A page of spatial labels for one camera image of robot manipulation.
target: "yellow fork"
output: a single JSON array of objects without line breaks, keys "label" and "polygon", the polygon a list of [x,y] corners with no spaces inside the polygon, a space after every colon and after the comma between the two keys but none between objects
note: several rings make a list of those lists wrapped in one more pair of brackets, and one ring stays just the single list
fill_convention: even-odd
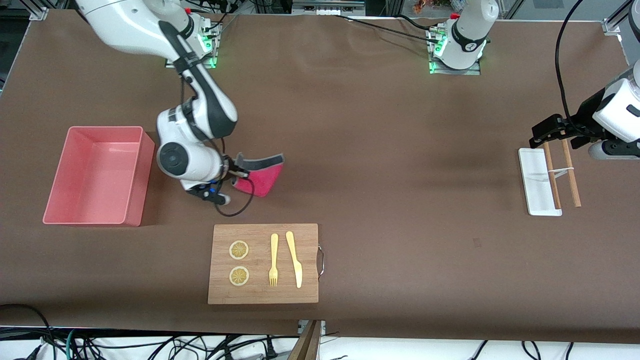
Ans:
[{"label": "yellow fork", "polygon": [[278,286],[278,269],[276,269],[277,257],[278,257],[278,234],[271,234],[271,269],[269,270],[270,286]]}]

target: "wooden cutting board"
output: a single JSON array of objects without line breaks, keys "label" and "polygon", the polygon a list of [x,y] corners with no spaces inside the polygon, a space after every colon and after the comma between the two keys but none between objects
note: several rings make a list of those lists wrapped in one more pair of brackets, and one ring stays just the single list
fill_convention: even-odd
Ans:
[{"label": "wooden cutting board", "polygon": [[[293,260],[285,233],[292,231],[296,240],[296,255],[302,264],[302,286],[296,287]],[[269,286],[271,268],[271,234],[278,241],[278,286]],[[229,254],[237,240],[249,246],[249,253],[240,260]],[[209,304],[301,304],[318,302],[318,225],[317,224],[240,224],[216,225],[213,229],[211,272],[209,273]],[[229,273],[236,266],[249,271],[242,286],[233,285]]]}]

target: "pink plastic container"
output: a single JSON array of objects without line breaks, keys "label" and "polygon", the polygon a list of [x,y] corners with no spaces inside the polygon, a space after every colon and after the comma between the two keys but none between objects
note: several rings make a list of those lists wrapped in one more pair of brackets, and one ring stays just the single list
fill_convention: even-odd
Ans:
[{"label": "pink plastic container", "polygon": [[154,147],[140,126],[70,127],[42,222],[140,226]]}]

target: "lemon slice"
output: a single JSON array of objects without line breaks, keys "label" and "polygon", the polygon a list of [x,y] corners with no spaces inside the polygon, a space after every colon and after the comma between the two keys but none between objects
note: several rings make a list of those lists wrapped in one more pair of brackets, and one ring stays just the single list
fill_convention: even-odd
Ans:
[{"label": "lemon slice", "polygon": [[249,245],[242,240],[234,241],[229,247],[229,255],[236,260],[244,259],[248,253]]},{"label": "lemon slice", "polygon": [[229,273],[229,281],[233,285],[242,286],[246,284],[249,280],[249,270],[247,270],[244,266],[236,266]]}]

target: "brown table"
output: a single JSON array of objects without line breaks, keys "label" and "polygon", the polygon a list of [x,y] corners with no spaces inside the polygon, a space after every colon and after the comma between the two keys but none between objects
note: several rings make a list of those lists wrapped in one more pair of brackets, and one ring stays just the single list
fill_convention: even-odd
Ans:
[{"label": "brown table", "polygon": [[[498,22],[482,76],[456,77],[429,74],[419,40],[336,17],[242,16],[212,74],[239,112],[229,153],[286,155],[273,191],[221,218],[154,165],[144,226],[79,229],[41,222],[67,129],[142,125],[156,138],[179,80],[52,11],[31,24],[0,99],[0,302],[74,327],[290,333],[321,318],[343,336],[636,342],[640,165],[574,151],[583,207],[562,178],[562,217],[526,212],[516,150],[561,112],[558,29]],[[561,56],[573,109],[626,67],[597,23],[569,25]],[[232,195],[236,208],[245,197]],[[207,305],[213,225],[282,222],[320,225],[320,303]]]}]

